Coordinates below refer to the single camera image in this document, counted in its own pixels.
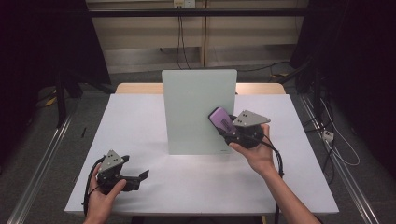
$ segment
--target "finger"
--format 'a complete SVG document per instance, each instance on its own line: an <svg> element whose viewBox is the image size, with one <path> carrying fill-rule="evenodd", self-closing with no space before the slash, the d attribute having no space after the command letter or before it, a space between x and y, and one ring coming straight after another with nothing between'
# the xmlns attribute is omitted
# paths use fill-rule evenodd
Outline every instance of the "finger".
<svg viewBox="0 0 396 224"><path fill-rule="evenodd" d="M268 124L262 124L261 126L265 136L270 137L270 126Z"/></svg>
<svg viewBox="0 0 396 224"><path fill-rule="evenodd" d="M122 191L122 189L126 185L126 180L122 179L117 184L113 187L113 189L107 194L107 197L110 198L112 201L119 195Z"/></svg>
<svg viewBox="0 0 396 224"><path fill-rule="evenodd" d="M242 147L241 145L231 142L228 146L233 148L235 151L241 153L245 157L248 156L249 151L246 148Z"/></svg>
<svg viewBox="0 0 396 224"><path fill-rule="evenodd" d="M96 181L96 175L99 172L100 165L101 165L101 163L97 164L95 169L92 172L91 181L90 181L90 190L98 187L98 182Z"/></svg>

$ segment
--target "black curtain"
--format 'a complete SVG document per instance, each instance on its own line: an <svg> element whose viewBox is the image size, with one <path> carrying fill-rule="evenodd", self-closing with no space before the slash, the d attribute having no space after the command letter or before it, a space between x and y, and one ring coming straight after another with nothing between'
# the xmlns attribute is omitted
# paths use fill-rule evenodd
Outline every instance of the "black curtain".
<svg viewBox="0 0 396 224"><path fill-rule="evenodd" d="M327 7L323 1L310 6ZM333 40L319 55L318 69L323 85L341 106L353 128L375 157L396 176L396 9L391 1L346 0L332 6L341 15ZM315 55L319 34L332 18L304 20L291 65L300 66Z"/></svg>
<svg viewBox="0 0 396 224"><path fill-rule="evenodd" d="M62 13L43 13L43 9ZM54 86L60 70L110 83L91 18L68 14L72 9L88 10L84 0L0 3L0 162L32 117L37 93Z"/></svg>

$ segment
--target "wrist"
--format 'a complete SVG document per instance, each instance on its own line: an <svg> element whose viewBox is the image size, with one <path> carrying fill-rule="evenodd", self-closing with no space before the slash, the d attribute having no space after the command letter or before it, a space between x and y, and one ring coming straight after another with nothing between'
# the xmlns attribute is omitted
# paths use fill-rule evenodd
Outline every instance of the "wrist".
<svg viewBox="0 0 396 224"><path fill-rule="evenodd" d="M264 180L274 176L279 176L279 173L275 168L275 166L269 166L264 169L261 169L258 173L262 178L264 178Z"/></svg>

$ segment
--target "forearm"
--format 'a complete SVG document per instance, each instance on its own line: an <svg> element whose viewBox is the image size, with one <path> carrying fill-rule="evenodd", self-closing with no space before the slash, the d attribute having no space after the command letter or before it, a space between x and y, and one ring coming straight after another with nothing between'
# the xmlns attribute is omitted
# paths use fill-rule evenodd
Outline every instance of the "forearm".
<svg viewBox="0 0 396 224"><path fill-rule="evenodd" d="M295 196L276 169L259 172L271 191L288 223L319 223L315 216Z"/></svg>

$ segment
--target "purple object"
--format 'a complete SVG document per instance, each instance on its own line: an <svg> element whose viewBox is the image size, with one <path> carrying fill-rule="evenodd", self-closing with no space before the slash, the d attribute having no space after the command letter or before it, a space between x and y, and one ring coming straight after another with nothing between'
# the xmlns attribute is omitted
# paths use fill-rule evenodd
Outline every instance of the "purple object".
<svg viewBox="0 0 396 224"><path fill-rule="evenodd" d="M220 128L226 133L236 132L236 128L233 126L233 121L230 119L230 116L224 108L217 107L208 117L216 128Z"/></svg>

